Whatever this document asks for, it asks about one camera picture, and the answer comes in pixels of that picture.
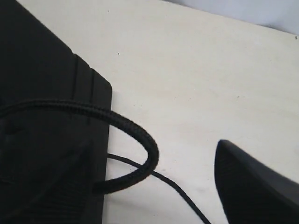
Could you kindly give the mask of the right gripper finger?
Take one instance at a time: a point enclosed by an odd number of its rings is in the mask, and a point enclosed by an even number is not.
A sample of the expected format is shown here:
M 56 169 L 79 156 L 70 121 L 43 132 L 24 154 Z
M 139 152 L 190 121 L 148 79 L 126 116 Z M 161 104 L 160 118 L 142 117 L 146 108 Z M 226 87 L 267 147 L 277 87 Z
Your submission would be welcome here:
M 230 224 L 297 224 L 299 185 L 228 140 L 217 144 L 214 179 Z

